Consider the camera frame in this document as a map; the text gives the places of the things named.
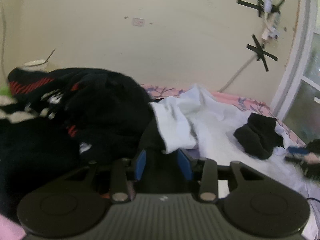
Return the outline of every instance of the bed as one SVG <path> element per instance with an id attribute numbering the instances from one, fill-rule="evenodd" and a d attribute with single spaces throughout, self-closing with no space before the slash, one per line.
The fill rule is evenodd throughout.
<path id="1" fill-rule="evenodd" d="M 161 86 L 154 86 L 154 85 L 148 85 L 143 84 L 142 87 L 150 94 L 150 96 L 153 99 L 159 99 L 159 98 L 166 98 L 170 96 L 179 97 L 180 94 L 187 91 L 187 89 L 177 89 L 177 88 L 171 88 L 171 87 L 161 87 Z M 272 114 L 270 108 L 264 103 L 260 101 L 256 101 L 251 98 L 245 98 L 245 97 L 238 97 L 233 95 L 228 95 L 224 93 L 219 92 L 213 92 L 212 95 L 215 97 L 215 99 L 218 102 L 226 103 L 233 105 L 240 109 L 241 111 L 253 111 L 258 114 L 262 114 L 265 116 L 274 117 Z M 6 96 L 0 96 L 0 104 L 5 105 L 12 102 L 13 99 L 8 98 Z M 32 115 L 26 114 L 21 112 L 19 115 L 15 116 L 5 116 L 3 113 L 0 112 L 0 118 L 10 118 L 12 122 L 19 122 L 24 119 L 32 118 Z M 300 140 L 299 137 L 295 135 L 293 131 L 291 131 L 286 125 L 284 125 L 282 122 L 278 121 L 279 125 L 283 127 L 285 130 L 285 133 L 288 135 L 288 137 L 297 145 L 303 146 L 304 143 L 302 140 Z M 304 197 L 312 196 L 315 197 L 314 194 L 320 195 L 320 188 L 317 184 L 304 181 L 302 178 L 302 175 L 299 174 L 299 171 L 296 172 L 297 176 L 300 176 L 301 183 L 303 183 L 304 187 L 299 188 L 296 185 L 289 185 L 289 187 L 293 188 L 294 190 L 300 192 Z M 303 236 L 306 239 L 318 239 L 318 225 L 317 220 L 320 221 L 320 206 L 316 206 L 316 204 L 310 205 L 311 209 L 311 216 L 309 218 L 309 221 L 307 223 L 307 226 L 304 229 Z M 19 225 L 9 221 L 7 218 L 0 215 L 0 240 L 20 240 L 25 235 L 22 227 Z"/>

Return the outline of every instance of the pink object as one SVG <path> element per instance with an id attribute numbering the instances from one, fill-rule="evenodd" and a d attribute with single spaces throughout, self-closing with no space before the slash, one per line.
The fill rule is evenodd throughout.
<path id="1" fill-rule="evenodd" d="M 308 164 L 318 164 L 318 163 L 320 163 L 320 158 L 317 155 L 315 155 L 314 153 L 309 153 L 308 155 L 306 155 L 304 157 L 304 160 Z"/>
<path id="2" fill-rule="evenodd" d="M 152 85 L 142 85 L 142 87 L 154 99 L 165 97 L 179 97 L 186 89 L 168 88 Z M 275 117 L 270 108 L 264 102 L 260 102 L 251 98 L 238 97 L 219 92 L 213 92 L 212 95 L 218 102 L 234 105 L 241 111 L 254 111 L 264 116 Z M 278 123 L 285 129 L 289 138 L 296 142 L 298 146 L 305 145 L 303 141 L 295 135 L 286 125 L 278 120 Z M 0 215 L 0 240 L 21 240 L 25 236 L 25 232 L 21 226 L 11 222 L 4 216 Z"/>
<path id="3" fill-rule="evenodd" d="M 0 215 L 0 240 L 21 240 L 25 235 L 21 226 Z"/>

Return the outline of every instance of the electrical wire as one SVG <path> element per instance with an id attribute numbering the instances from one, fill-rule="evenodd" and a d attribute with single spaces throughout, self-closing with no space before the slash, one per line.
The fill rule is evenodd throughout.
<path id="1" fill-rule="evenodd" d="M 306 198 L 306 200 L 308 200 L 308 199 L 310 199 L 310 200 L 314 200 L 314 201 L 317 201 L 317 202 L 319 202 L 319 203 L 320 203 L 320 200 L 319 200 L 319 199 L 316 199 L 316 198 L 313 198 L 313 197 L 308 197 L 308 198 Z"/>
<path id="2" fill-rule="evenodd" d="M 7 31 L 7 22 L 5 20 L 5 15 L 4 15 L 3 0 L 0 0 L 0 3 L 1 3 L 1 18 L 2 18 L 2 22 L 3 22 L 2 45 L 1 45 L 1 70 L 2 70 L 2 74 L 3 74 L 4 79 L 5 79 L 6 83 L 8 84 L 8 80 L 6 78 L 7 75 L 4 70 L 4 45 L 5 45 L 5 36 L 6 36 L 6 31 Z"/>
<path id="3" fill-rule="evenodd" d="M 219 89 L 218 92 L 222 93 L 224 90 L 226 90 L 232 84 L 232 82 L 240 75 L 240 73 L 244 71 L 245 68 L 256 58 L 257 58 L 257 55 L 254 55 L 246 63 L 244 63 L 243 66 L 230 78 L 227 84 L 225 84 L 224 87 Z"/>
<path id="4" fill-rule="evenodd" d="M 263 16 L 263 23 L 270 32 L 273 32 L 272 28 L 268 25 L 268 13 L 266 12 L 264 13 L 264 16 Z"/>

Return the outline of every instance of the cream wall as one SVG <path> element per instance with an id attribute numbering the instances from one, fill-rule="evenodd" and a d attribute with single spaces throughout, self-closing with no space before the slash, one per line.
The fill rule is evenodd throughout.
<path id="1" fill-rule="evenodd" d="M 215 91 L 253 55 L 246 45 L 262 31 L 257 11 L 236 0 L 22 0 L 20 5 L 7 36 L 12 39 L 6 44 L 7 71 L 57 48 L 51 60 L 56 66 L 107 68 L 165 86 L 197 82 Z M 267 58 L 269 73 L 255 61 L 227 93 L 271 102 L 289 57 L 297 10 L 298 0 L 282 7 L 280 39 L 266 48 L 279 57 Z M 133 26 L 134 17 L 145 19 L 144 27 Z"/>
<path id="2" fill-rule="evenodd" d="M 1 0 L 3 3 L 4 15 L 6 20 L 6 39 L 4 48 L 4 68 L 5 73 L 8 75 L 10 70 L 19 65 L 20 57 L 20 24 L 21 24 L 21 9 L 23 0 Z M 0 10 L 0 44 L 2 45 L 3 39 L 3 11 Z M 0 86 L 5 84 L 2 71 L 0 71 Z"/>

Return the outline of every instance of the blue object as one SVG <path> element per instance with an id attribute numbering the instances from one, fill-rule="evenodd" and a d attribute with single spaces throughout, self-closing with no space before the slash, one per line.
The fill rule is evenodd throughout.
<path id="1" fill-rule="evenodd" d="M 309 150 L 307 150 L 306 148 L 303 148 L 303 147 L 292 147 L 292 146 L 289 146 L 288 147 L 288 151 L 291 154 L 298 153 L 298 154 L 307 155 L 307 154 L 310 153 Z"/>
<path id="2" fill-rule="evenodd" d="M 180 149 L 178 149 L 178 165 L 185 179 L 192 180 L 193 172 L 192 172 L 190 160 L 185 156 L 185 154 Z"/>
<path id="3" fill-rule="evenodd" d="M 144 167 L 146 166 L 146 160 L 147 160 L 146 150 L 143 150 L 142 152 L 140 152 L 136 160 L 136 167 L 134 170 L 134 177 L 136 180 L 141 180 Z"/>

